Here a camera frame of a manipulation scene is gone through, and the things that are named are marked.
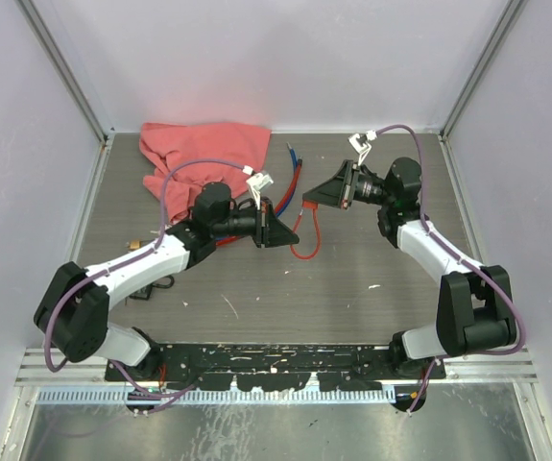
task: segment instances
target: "gray tabletop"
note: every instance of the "gray tabletop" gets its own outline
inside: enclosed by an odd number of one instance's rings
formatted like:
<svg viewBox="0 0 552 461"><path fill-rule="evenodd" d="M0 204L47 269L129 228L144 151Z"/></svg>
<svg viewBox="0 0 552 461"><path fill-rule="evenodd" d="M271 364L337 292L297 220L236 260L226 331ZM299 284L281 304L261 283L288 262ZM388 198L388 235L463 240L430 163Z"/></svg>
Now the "gray tabletop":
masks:
<svg viewBox="0 0 552 461"><path fill-rule="evenodd" d="M468 251L438 138L421 137L427 152L427 210L438 229ZM158 229L157 200L142 185L153 171L138 149L138 134L118 134L85 233L82 265L115 258L135 238ZM344 134L274 134L266 170L276 180L266 195L277 203L292 177L286 142L303 157L298 193L281 219L292 227L301 193L330 178L354 152ZM386 134L366 163L384 176L401 156L417 157L412 139ZM376 207L320 207L320 253L295 259L289 248L256 249L250 239L218 249L195 268L176 275L170 290L148 302L128 300L111 320L139 327L157 341L375 343L435 319L438 288L416 261L379 233ZM315 245L311 219L298 231L301 253Z"/></svg>

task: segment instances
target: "white wall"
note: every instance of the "white wall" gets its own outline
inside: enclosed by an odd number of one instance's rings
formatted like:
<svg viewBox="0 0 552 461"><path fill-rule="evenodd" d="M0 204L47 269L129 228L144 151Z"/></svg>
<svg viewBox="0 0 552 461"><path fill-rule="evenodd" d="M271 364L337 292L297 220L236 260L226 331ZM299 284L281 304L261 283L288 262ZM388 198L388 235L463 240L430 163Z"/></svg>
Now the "white wall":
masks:
<svg viewBox="0 0 552 461"><path fill-rule="evenodd" d="M512 276L552 414L552 1L528 2L451 141L488 262Z"/></svg>
<svg viewBox="0 0 552 461"><path fill-rule="evenodd" d="M0 0L0 441L44 289L69 248L98 142L12 1Z"/></svg>
<svg viewBox="0 0 552 461"><path fill-rule="evenodd" d="M36 0L117 131L441 128L506 0Z"/></svg>

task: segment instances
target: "black mounting plate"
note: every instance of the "black mounting plate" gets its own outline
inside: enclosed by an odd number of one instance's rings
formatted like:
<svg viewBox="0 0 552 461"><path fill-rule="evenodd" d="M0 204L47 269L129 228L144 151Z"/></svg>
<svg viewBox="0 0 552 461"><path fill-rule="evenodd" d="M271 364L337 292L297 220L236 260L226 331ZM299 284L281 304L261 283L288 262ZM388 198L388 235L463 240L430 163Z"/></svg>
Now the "black mounting plate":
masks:
<svg viewBox="0 0 552 461"><path fill-rule="evenodd" d="M420 368L404 375L392 370L388 350L371 345L274 345L274 344L160 344L169 389L190 384L206 391L237 388L265 392L303 389L312 373L321 391L379 390L380 380L410 380L420 377ZM133 369L128 368L132 377ZM158 372L147 380L158 381ZM432 379L445 378L444 365L434 367ZM106 381L125 381L116 369L107 367Z"/></svg>

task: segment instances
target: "scratch mark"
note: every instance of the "scratch mark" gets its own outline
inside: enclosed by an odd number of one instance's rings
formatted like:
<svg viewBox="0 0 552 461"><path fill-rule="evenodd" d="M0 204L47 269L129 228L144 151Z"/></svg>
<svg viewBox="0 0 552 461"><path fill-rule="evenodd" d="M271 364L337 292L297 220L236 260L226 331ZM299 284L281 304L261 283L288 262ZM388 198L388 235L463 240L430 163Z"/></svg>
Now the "scratch mark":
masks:
<svg viewBox="0 0 552 461"><path fill-rule="evenodd" d="M239 316L237 315L237 311L235 310L235 308L233 307L233 304L230 303L230 301L227 299L227 297L225 295L220 295L222 296L222 299L225 300L227 302L227 304L230 306L230 308L232 309L233 311L233 314L235 314L235 317L237 317L237 320L239 320Z"/></svg>

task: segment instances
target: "folded fabric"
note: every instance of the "folded fabric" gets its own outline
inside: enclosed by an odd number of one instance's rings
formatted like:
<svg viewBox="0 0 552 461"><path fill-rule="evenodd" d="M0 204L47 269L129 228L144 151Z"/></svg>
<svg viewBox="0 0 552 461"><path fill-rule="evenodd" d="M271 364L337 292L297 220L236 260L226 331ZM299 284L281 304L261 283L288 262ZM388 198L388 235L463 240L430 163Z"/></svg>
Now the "folded fabric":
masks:
<svg viewBox="0 0 552 461"><path fill-rule="evenodd" d="M146 123L141 128L139 149L155 166L153 176L143 178L143 184L160 199L162 183L180 163L200 158L222 158L254 170L261 170L267 156L271 130L242 123L213 123L186 127ZM247 191L248 176L237 168L218 163L198 163L177 172L167 184L165 205L169 220L178 222L188 215L188 208L204 185L225 182L232 196Z"/></svg>

